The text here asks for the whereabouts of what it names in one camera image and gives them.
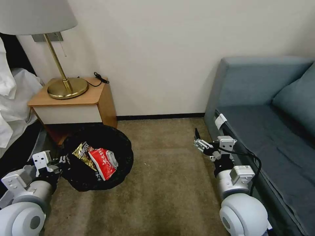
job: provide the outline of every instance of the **white bedsheet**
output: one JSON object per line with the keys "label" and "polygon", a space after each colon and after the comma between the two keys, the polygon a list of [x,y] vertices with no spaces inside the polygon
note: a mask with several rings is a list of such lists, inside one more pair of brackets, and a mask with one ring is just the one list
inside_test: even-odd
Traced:
{"label": "white bedsheet", "polygon": [[25,69],[14,69],[12,75],[16,83],[14,99],[0,95],[0,158],[26,127],[36,121],[27,102],[43,84],[40,78]]}
{"label": "white bedsheet", "polygon": [[0,38],[0,95],[14,99],[15,91],[16,83],[7,62],[3,41]]}

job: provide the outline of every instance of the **electrical outlet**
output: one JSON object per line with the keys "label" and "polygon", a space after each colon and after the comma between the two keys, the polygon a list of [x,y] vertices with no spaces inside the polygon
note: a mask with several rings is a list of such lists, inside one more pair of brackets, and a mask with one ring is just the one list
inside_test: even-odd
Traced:
{"label": "electrical outlet", "polygon": [[[60,32],[48,33],[47,35],[48,35],[50,41],[52,41],[52,42],[63,41],[63,38],[62,38]],[[33,37],[35,42],[46,42],[43,34],[33,34],[32,37]]]}

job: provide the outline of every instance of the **floor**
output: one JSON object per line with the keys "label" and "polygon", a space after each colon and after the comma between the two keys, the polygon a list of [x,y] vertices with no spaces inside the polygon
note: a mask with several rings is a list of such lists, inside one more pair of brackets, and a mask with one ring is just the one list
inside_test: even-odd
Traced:
{"label": "floor", "polygon": [[120,121],[134,165],[107,191],[77,192],[61,179],[45,236],[227,235],[209,159],[193,146],[194,129],[210,140],[202,118]]}

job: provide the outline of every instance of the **gray couch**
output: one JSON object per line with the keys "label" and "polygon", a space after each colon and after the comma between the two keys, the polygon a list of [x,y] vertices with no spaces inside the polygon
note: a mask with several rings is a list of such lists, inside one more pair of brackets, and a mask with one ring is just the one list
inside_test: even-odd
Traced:
{"label": "gray couch", "polygon": [[[304,88],[310,91],[305,101],[299,101],[302,89],[295,89],[302,76],[315,81],[313,62],[300,57],[222,59],[204,117],[212,139],[231,135],[238,140],[237,151],[250,150],[261,159],[254,196],[267,208],[277,235],[315,235],[315,96],[309,95],[315,86]],[[220,113],[227,122],[218,130],[214,120]],[[235,158],[257,169],[249,157]]]}

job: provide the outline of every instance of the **wooden nightstand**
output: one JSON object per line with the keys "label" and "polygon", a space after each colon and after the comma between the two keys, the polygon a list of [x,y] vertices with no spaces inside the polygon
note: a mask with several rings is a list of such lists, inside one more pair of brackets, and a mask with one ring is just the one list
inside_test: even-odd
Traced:
{"label": "wooden nightstand", "polygon": [[[93,85],[99,84],[96,78],[84,78]],[[58,100],[51,98],[47,87],[55,79],[45,85],[29,102],[36,116],[47,129],[52,138],[60,144],[65,134],[69,133],[65,125],[75,123],[97,123],[117,127],[116,110],[114,107],[110,84],[101,83],[98,87],[89,85],[89,89],[76,98]]]}

